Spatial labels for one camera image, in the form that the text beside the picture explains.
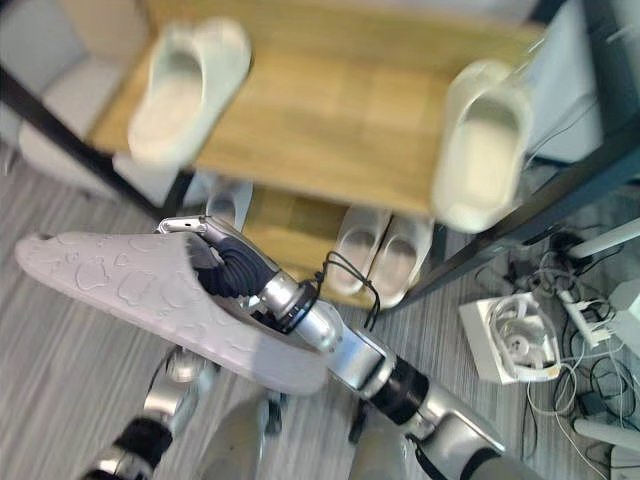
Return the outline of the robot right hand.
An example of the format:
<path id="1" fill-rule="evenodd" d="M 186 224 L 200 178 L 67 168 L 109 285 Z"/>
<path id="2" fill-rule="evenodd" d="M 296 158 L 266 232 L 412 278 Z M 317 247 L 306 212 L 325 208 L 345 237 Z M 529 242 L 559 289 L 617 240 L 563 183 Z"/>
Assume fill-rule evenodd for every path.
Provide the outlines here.
<path id="1" fill-rule="evenodd" d="M 212 295 L 223 298 L 257 295 L 280 272 L 280 267 L 234 226 L 217 217 L 165 218 L 157 231 L 190 234 L 188 252 L 192 267 L 205 291 Z"/>

